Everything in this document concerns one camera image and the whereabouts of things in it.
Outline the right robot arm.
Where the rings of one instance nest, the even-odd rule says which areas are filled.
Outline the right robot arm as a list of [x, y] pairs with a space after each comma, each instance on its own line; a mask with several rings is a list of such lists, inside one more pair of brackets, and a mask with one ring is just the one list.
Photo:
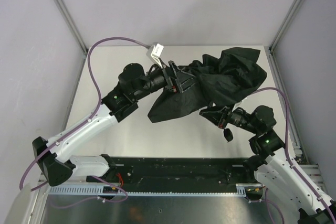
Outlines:
[[289, 209], [299, 212], [298, 223], [335, 223], [335, 200], [286, 153], [284, 141], [273, 130], [272, 108], [260, 105], [247, 113], [242, 108], [213, 106], [201, 110], [200, 115], [222, 129], [227, 141], [233, 139], [227, 124], [254, 134], [249, 140], [254, 155], [245, 167]]

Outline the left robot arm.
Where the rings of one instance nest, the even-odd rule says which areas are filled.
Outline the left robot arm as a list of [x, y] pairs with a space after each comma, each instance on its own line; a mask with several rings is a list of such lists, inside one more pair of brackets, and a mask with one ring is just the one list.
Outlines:
[[196, 77], [180, 69], [173, 61], [164, 68], [155, 67], [145, 73], [138, 63], [124, 67], [117, 86], [104, 98], [87, 119], [46, 140], [33, 141], [37, 164], [52, 187], [70, 178], [82, 176], [103, 177], [113, 167], [112, 159], [99, 156], [76, 156], [77, 148], [100, 132], [121, 122], [138, 108], [138, 101], [160, 89], [173, 94], [183, 93], [196, 83]]

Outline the black folding umbrella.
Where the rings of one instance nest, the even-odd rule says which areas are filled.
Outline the black folding umbrella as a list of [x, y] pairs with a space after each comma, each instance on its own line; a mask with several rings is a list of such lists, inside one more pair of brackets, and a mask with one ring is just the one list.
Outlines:
[[258, 49], [234, 47], [223, 50], [219, 58], [204, 54], [202, 60], [179, 66], [192, 74], [196, 83], [183, 93], [164, 89], [148, 113], [149, 120], [158, 123], [199, 111], [201, 116], [224, 128], [222, 118], [209, 117], [210, 106], [214, 110], [232, 108], [261, 86], [267, 73], [257, 63], [259, 55]]

